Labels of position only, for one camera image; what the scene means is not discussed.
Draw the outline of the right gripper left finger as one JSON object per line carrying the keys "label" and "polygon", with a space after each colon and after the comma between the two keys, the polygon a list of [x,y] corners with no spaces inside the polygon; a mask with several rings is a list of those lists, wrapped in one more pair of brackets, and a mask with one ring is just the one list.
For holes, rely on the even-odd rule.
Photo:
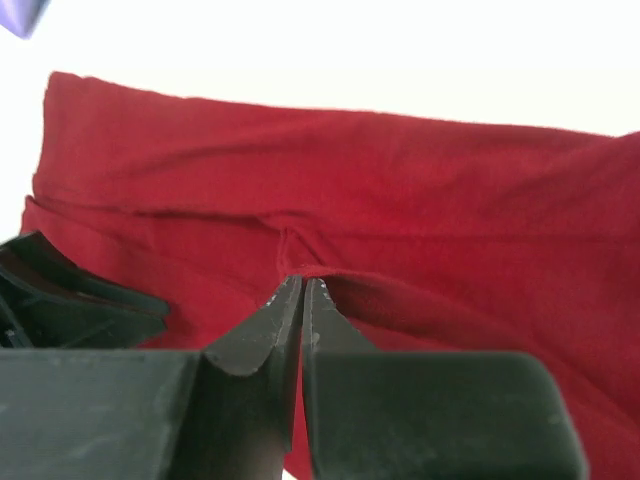
{"label": "right gripper left finger", "polygon": [[172,479],[279,479],[292,448],[303,280],[202,351]]}

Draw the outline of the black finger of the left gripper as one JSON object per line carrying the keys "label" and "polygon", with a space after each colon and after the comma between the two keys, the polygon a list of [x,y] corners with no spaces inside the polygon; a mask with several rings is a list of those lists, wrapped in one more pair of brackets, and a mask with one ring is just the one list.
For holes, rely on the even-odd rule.
{"label": "black finger of the left gripper", "polygon": [[3,348],[122,349],[166,330],[166,301],[67,259],[39,231],[1,245]]}

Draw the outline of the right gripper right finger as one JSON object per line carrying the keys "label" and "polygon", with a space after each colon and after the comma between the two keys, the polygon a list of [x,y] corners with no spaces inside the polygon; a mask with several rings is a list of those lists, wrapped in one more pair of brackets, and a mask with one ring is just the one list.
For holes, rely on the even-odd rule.
{"label": "right gripper right finger", "polygon": [[388,479],[390,404],[382,352],[338,311],[326,283],[305,292],[303,391],[316,479]]}

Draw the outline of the red t-shirt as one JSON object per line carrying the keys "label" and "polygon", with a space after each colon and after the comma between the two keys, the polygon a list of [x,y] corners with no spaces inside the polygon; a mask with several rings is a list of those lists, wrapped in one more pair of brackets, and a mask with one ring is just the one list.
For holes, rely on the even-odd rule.
{"label": "red t-shirt", "polygon": [[181,99],[56,72],[21,229],[202,347],[288,275],[388,350],[523,350],[639,475],[639,137]]}

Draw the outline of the purple t-shirt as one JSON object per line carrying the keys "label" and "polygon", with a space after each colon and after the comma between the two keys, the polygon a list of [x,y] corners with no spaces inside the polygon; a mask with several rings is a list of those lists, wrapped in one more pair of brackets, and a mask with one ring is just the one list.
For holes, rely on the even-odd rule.
{"label": "purple t-shirt", "polygon": [[0,0],[0,24],[20,39],[28,39],[49,0]]}

